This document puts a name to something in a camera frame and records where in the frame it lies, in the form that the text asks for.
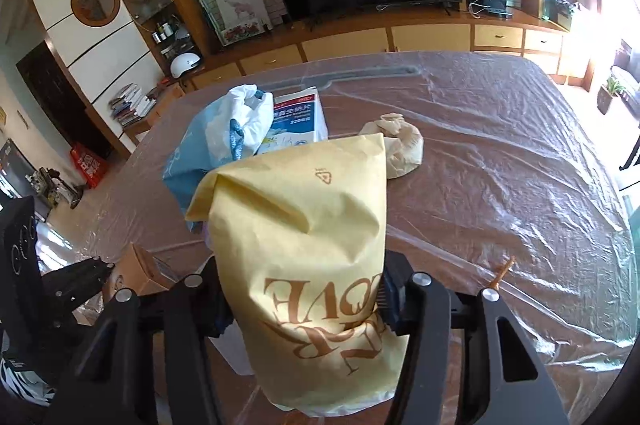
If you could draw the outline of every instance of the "green plant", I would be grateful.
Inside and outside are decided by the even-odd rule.
[[[605,84],[605,89],[607,89],[607,92],[611,95],[611,96],[615,96],[617,94],[620,94],[621,92],[625,92],[625,86],[620,84],[619,79],[614,78],[613,76],[610,76],[609,78],[607,78],[607,83]]]

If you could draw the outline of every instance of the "wooden stick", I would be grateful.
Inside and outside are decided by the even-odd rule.
[[[487,287],[493,288],[494,290],[498,291],[498,285],[500,284],[500,281],[505,275],[507,275],[507,272],[511,269],[511,267],[514,264],[516,264],[515,257],[510,257],[509,260],[507,261],[507,264],[505,264],[502,267],[502,269],[500,270],[500,273],[498,273],[498,275],[495,276],[494,280],[492,280],[489,286]]]

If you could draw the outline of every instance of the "cardboard box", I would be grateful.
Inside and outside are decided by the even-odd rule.
[[[130,288],[138,295],[150,295],[168,290],[178,280],[164,262],[132,243],[122,251],[122,257],[102,287],[102,299],[106,303],[122,288]]]
[[[273,100],[273,122],[258,154],[329,138],[320,96],[315,87]]]

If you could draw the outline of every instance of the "red bag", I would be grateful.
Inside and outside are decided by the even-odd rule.
[[[102,178],[107,173],[109,166],[105,160],[91,152],[87,147],[81,143],[76,143],[71,149],[71,159],[74,165],[84,179],[86,179],[89,188],[95,188],[98,183],[102,181]]]

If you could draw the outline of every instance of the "stack of books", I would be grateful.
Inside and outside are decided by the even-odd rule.
[[[142,94],[137,84],[125,85],[109,102],[113,118],[123,128],[145,118],[154,105],[156,100]]]

